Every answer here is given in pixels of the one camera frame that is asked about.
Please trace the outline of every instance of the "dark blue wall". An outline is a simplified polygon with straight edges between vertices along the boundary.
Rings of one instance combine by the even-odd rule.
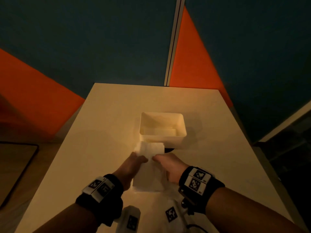
[[[311,0],[186,0],[252,141],[311,99]]]
[[[86,98],[163,86],[176,0],[0,0],[0,48]]]

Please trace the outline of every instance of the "paper towel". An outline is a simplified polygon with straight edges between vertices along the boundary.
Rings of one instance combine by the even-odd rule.
[[[144,155],[148,162],[141,165],[137,175],[134,177],[133,190],[147,192],[163,191],[163,182],[167,181],[165,170],[151,158],[156,154],[164,154],[164,144],[140,141],[137,143],[134,152],[137,155]]]

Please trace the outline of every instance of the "orange wall panel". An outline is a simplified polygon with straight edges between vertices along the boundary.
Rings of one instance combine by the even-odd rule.
[[[84,99],[0,49],[0,95],[21,120],[53,136]]]
[[[232,101],[184,7],[170,87],[217,89],[229,107]]]

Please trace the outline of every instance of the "white container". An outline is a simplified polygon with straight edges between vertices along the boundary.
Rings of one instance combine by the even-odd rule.
[[[166,148],[178,148],[186,135],[182,114],[155,112],[141,114],[140,141],[162,142]]]

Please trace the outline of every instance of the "wrist strap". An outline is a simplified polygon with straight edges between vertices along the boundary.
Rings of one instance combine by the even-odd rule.
[[[76,204],[90,210],[94,214],[98,226],[103,223],[110,227],[113,220],[121,216],[123,185],[116,176],[107,174],[91,193],[88,192],[89,187],[93,188],[96,181],[98,183],[101,180],[97,178],[84,188],[83,193],[76,199]]]
[[[190,206],[190,211],[205,214],[205,208],[212,194],[225,185],[213,177],[209,172],[190,166],[180,177],[179,192],[184,196]]]

